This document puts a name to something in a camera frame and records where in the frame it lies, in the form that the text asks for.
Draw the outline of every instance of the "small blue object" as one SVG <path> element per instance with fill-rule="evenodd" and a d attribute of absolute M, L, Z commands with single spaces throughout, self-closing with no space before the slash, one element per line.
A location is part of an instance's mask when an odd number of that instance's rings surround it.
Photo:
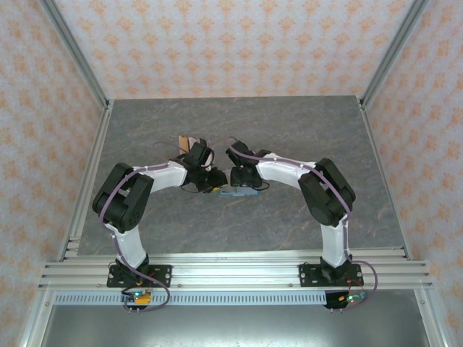
<path fill-rule="evenodd" d="M 257 197 L 260 195 L 260 192 L 249 187 L 225 186 L 220 188 L 220 195 L 226 197 Z"/>

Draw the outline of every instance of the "patterned wallpaper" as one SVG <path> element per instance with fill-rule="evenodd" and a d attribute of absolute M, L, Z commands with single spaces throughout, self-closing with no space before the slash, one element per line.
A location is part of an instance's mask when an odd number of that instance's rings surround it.
<path fill-rule="evenodd" d="M 58 0 L 108 98 L 361 96 L 413 0 Z"/>
<path fill-rule="evenodd" d="M 431 0 L 368 118 L 413 255 L 430 260 L 461 342 L 463 2 Z"/>
<path fill-rule="evenodd" d="M 1 1 L 0 23 L 0 344 L 16 346 L 101 110 L 38 1 Z"/>

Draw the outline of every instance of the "metal plate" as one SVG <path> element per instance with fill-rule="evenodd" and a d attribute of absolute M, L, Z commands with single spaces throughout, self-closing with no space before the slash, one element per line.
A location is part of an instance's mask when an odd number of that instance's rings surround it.
<path fill-rule="evenodd" d="M 117 265 L 112 265 L 109 268 L 109 275 L 108 275 L 108 281 L 106 282 L 106 286 L 108 288 L 128 288 L 133 285 L 133 283 L 125 283 L 124 281 L 119 281 L 116 277 L 111 277 L 115 270 L 118 268 Z M 148 266 L 148 273 L 154 273 L 152 276 L 155 280 L 158 280 L 159 282 L 163 283 L 167 287 L 170 287 L 171 285 L 171 274 L 172 274 L 172 266 L 171 265 L 149 265 Z M 152 288 L 160 288 L 161 286 L 145 281 L 137 288 L 147 288 L 147 287 L 152 287 Z"/>
<path fill-rule="evenodd" d="M 352 280 L 359 281 L 362 286 L 363 283 L 363 276 L 362 276 L 362 268 L 358 264 L 350 264 L 347 273 L 346 279 L 342 281 L 342 283 L 338 283 L 337 286 L 349 286 L 347 282 L 347 278 L 351 278 Z M 326 287 L 331 286 L 326 278 L 321 275 L 321 265 L 320 264 L 302 264 L 299 265 L 299 280 L 301 287 Z M 359 285 L 355 282 L 351 282 L 352 287 L 358 287 Z"/>
<path fill-rule="evenodd" d="M 321 305 L 55 306 L 42 347 L 426 347 L 412 291 L 379 291 L 343 314 Z"/>

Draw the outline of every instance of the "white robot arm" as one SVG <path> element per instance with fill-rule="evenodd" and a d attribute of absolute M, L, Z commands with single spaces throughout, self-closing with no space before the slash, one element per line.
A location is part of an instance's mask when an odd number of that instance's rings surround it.
<path fill-rule="evenodd" d="M 304 168 L 303 165 L 298 167 L 281 161 L 281 159 L 284 158 L 276 155 L 275 153 L 264 155 L 264 158 L 271 158 L 276 160 L 262 161 L 256 165 L 259 176 L 262 178 L 262 180 L 281 182 L 300 190 L 299 180 L 303 175 L 310 173 L 310 171 Z M 298 163 L 305 164 L 306 166 L 310 166 L 312 168 L 316 166 L 315 162 L 303 163 L 298 161 Z M 343 245 L 344 234 L 342 230 L 342 222 L 339 222 L 337 226 L 325 226 L 320 224 L 320 227 L 323 240 L 322 259 L 332 267 L 341 266 L 347 260 Z"/>
<path fill-rule="evenodd" d="M 92 209 L 115 238 L 118 250 L 116 266 L 127 280 L 138 282 L 139 276 L 127 264 L 147 275 L 149 259 L 140 240 L 138 224 L 145 212 L 149 195 L 169 187 L 193 183 L 199 192 L 209 193 L 227 183 L 225 174 L 212 166 L 213 151 L 204 140 L 195 142 L 185 155 L 179 155 L 161 167 L 131 167 L 125 163 L 114 166 L 93 200 Z M 119 191 L 114 190 L 122 183 Z"/>

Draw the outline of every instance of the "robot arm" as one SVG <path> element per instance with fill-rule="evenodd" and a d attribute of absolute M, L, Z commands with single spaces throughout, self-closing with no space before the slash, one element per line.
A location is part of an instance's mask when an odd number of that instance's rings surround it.
<path fill-rule="evenodd" d="M 105 226 L 114 232 L 120 250 L 116 265 L 126 278 L 124 282 L 140 279 L 122 264 L 122 257 L 139 272 L 147 275 L 149 259 L 140 240 L 138 224 L 145 212 L 151 193 L 169 187 L 193 183 L 199 192 L 209 193 L 227 183 L 225 174 L 212 165 L 212 149 L 204 141 L 196 142 L 186 155 L 170 160 L 165 168 L 155 171 L 131 167 L 125 163 L 114 166 L 105 183 L 93 200 L 92 209 L 101 214 L 103 206 L 119 182 L 133 171 L 139 171 L 116 193 L 103 217 Z"/>
<path fill-rule="evenodd" d="M 323 174 L 352 210 L 355 193 L 334 163 L 326 158 L 317 163 L 288 160 L 267 150 L 254 154 L 241 141 L 236 141 L 232 148 L 239 153 L 262 158 L 244 158 L 228 149 L 226 154 L 235 164 L 231 170 L 232 186 L 259 188 L 264 180 L 271 180 L 301 190 L 310 213 L 320 223 L 323 240 L 320 262 L 323 276 L 330 283 L 344 280 L 351 261 L 347 259 L 347 255 L 350 256 L 349 248 L 347 242 L 344 242 L 343 223 L 347 224 L 346 211 L 333 192 L 326 189 L 320 178 L 310 170 L 314 168 Z"/>

